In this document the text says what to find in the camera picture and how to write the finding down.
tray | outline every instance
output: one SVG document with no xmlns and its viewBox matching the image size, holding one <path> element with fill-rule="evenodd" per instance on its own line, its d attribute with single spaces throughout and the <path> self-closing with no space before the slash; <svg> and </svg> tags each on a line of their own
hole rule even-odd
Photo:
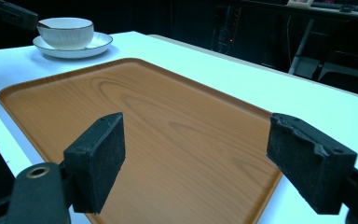
<svg viewBox="0 0 358 224">
<path fill-rule="evenodd" d="M 266 157 L 268 111 L 141 60 L 14 85 L 0 103 L 56 163 L 123 112 L 127 157 L 93 223 L 256 223 L 281 177 Z"/>
</svg>

saucer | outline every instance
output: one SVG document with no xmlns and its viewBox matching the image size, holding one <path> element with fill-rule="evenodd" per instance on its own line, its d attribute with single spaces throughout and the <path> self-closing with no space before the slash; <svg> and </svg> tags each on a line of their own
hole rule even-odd
<svg viewBox="0 0 358 224">
<path fill-rule="evenodd" d="M 94 32 L 94 37 L 91 40 L 91 43 L 86 46 L 84 49 L 74 49 L 74 50 L 62 50 L 55 49 L 52 46 L 48 45 L 43 39 L 42 36 L 38 36 L 34 39 L 34 45 L 40 52 L 47 54 L 52 57 L 57 58 L 66 58 L 66 59 L 76 59 L 76 58 L 87 58 L 100 53 L 105 52 L 110 43 L 112 43 L 113 37 L 110 35 Z"/>
</svg>

robotic arm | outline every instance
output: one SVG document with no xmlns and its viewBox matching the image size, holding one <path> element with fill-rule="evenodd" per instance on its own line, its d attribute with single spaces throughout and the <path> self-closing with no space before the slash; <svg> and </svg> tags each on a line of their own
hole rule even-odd
<svg viewBox="0 0 358 224">
<path fill-rule="evenodd" d="M 27 30 L 34 30 L 38 16 L 33 11 L 0 0 L 0 20 Z"/>
</svg>

brown wooden tray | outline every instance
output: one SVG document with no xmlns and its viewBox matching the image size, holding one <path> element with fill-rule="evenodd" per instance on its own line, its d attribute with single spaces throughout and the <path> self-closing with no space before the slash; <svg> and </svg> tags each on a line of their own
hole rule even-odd
<svg viewBox="0 0 358 224">
<path fill-rule="evenodd" d="M 281 177 L 266 157 L 269 112 L 144 61 L 14 85 L 0 103 L 56 163 L 96 119 L 123 112 L 127 157 L 94 223 L 252 223 Z"/>
</svg>

white bowl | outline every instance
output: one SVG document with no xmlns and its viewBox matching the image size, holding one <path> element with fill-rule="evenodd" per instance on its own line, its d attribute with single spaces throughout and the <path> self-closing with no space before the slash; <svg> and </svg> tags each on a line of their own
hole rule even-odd
<svg viewBox="0 0 358 224">
<path fill-rule="evenodd" d="M 37 25 L 43 40 L 55 49 L 83 49 L 94 36 L 92 21 L 80 18 L 51 18 L 40 21 L 49 28 Z"/>
</svg>

